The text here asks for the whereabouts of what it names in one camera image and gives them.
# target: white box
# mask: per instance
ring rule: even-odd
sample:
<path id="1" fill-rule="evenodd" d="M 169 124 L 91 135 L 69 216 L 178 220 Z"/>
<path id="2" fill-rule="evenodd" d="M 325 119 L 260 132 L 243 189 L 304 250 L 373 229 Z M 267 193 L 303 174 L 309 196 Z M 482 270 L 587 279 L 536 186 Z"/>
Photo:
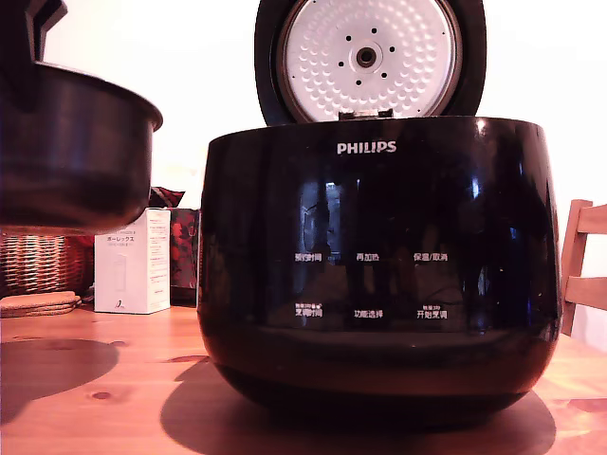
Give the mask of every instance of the white box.
<path id="1" fill-rule="evenodd" d="M 170 233 L 171 212 L 147 209 L 95 237 L 95 311 L 149 315 L 171 306 Z"/>

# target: table surface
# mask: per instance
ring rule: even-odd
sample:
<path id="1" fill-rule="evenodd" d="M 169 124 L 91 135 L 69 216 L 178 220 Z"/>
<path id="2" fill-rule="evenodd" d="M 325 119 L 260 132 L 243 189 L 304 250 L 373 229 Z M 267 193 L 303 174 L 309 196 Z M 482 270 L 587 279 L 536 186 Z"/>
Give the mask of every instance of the table surface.
<path id="1" fill-rule="evenodd" d="M 209 362 L 193 308 L 2 319 L 2 453 L 607 454 L 607 354 L 561 337 L 534 391 L 433 433 L 276 421 Z"/>

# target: white wall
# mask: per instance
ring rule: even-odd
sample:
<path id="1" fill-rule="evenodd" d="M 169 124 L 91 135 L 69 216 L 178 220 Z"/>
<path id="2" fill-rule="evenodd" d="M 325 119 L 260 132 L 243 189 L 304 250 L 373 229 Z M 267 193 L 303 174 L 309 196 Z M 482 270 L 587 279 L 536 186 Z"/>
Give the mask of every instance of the white wall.
<path id="1" fill-rule="evenodd" d="M 46 59 L 102 76 L 154 102 L 153 183 L 197 207 L 208 142 L 264 125 L 252 65 L 256 0 L 65 0 Z M 487 86 L 479 115 L 546 130 L 561 239 L 570 200 L 607 202 L 604 0 L 486 0 Z M 607 275 L 607 242 L 591 239 L 585 275 Z M 574 337 L 607 350 L 607 315 L 580 308 Z"/>

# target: inner lid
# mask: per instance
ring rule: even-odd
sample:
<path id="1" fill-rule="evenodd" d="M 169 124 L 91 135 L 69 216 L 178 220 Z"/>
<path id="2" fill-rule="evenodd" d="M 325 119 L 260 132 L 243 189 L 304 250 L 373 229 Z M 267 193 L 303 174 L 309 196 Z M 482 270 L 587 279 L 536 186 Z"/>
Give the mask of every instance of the inner lid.
<path id="1" fill-rule="evenodd" d="M 440 115 L 458 81 L 460 29 L 443 0 L 299 0 L 278 79 L 299 122 Z"/>

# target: wicker basket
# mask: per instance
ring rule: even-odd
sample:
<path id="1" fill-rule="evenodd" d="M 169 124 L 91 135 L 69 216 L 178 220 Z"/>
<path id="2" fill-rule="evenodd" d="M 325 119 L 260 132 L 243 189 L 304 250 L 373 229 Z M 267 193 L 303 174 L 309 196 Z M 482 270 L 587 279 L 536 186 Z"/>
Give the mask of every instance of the wicker basket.
<path id="1" fill-rule="evenodd" d="M 94 281 L 94 248 L 77 238 L 0 234 L 0 299 L 83 293 Z"/>

